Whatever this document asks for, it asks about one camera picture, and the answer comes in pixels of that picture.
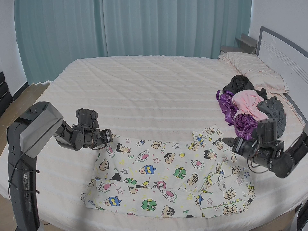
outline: pillow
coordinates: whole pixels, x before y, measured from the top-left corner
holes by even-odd
[[[232,64],[241,75],[246,76],[256,90],[265,88],[270,93],[287,93],[287,84],[280,74],[270,69],[256,55],[242,52],[227,52],[220,59]]]

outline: white wall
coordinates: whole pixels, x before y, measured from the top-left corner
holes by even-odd
[[[16,43],[14,0],[0,0],[1,71],[12,96],[27,81]]]
[[[261,26],[308,51],[308,0],[252,0],[249,36],[259,40]]]

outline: bed sheet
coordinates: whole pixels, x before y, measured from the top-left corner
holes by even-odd
[[[238,74],[222,59],[120,56],[72,62],[37,101],[51,102],[68,124],[76,124],[75,111],[98,112],[101,129],[110,128],[131,138],[184,142],[192,131],[216,124],[226,137],[234,127],[224,121],[216,100]],[[287,148],[301,133],[303,121],[283,95],[277,95],[287,114]],[[84,230],[250,230],[293,209],[306,198],[307,158],[291,176],[252,174],[256,199],[248,211],[215,218],[149,218],[86,208],[80,194],[88,184],[97,151],[78,152],[50,139],[37,158],[37,195],[40,218],[69,231]],[[8,198],[8,146],[0,157],[0,194]]]

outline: black garment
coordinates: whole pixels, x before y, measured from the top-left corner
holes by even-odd
[[[277,138],[279,139],[286,128],[286,114],[283,110],[283,104],[277,97],[274,96],[266,101],[261,101],[257,104],[258,110],[268,115],[269,118],[276,118],[277,120]]]
[[[222,93],[225,93],[226,90],[229,90],[233,94],[236,94],[242,90],[255,90],[255,88],[246,76],[236,75],[231,79],[230,84],[224,87]],[[267,99],[267,93],[264,88],[262,88],[261,90],[255,90],[255,91],[264,100]]]

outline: curtain fold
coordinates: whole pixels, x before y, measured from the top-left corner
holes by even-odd
[[[251,0],[15,0],[15,27],[28,82],[37,83],[80,58],[217,58],[248,34],[250,13]]]

